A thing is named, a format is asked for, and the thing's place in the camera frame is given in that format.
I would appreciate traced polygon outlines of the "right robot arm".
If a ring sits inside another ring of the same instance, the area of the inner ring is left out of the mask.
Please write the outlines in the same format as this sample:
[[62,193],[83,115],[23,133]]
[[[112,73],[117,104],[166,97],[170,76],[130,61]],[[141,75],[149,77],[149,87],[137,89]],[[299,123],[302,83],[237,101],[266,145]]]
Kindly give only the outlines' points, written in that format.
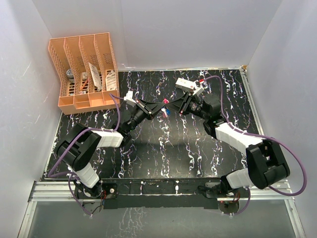
[[193,114],[204,120],[203,126],[208,135],[225,142],[241,152],[247,161],[247,167],[221,177],[221,182],[211,190],[216,194],[233,196],[241,187],[264,189],[287,178],[290,169],[277,142],[247,135],[222,115],[222,103],[215,94],[207,94],[203,100],[190,93],[167,103],[167,107],[182,115]]

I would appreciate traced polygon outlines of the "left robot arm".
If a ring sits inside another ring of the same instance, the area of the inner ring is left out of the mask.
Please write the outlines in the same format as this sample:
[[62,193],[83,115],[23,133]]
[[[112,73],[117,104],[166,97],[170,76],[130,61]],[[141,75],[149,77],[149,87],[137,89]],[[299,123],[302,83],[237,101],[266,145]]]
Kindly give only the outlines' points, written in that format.
[[125,146],[133,131],[143,120],[153,119],[165,106],[163,102],[136,102],[126,100],[133,105],[133,112],[118,111],[111,129],[90,128],[82,124],[75,125],[66,137],[57,144],[54,152],[59,162],[71,168],[80,184],[78,189],[96,198],[102,193],[102,182],[93,169],[90,160],[96,149],[102,147],[118,148]]

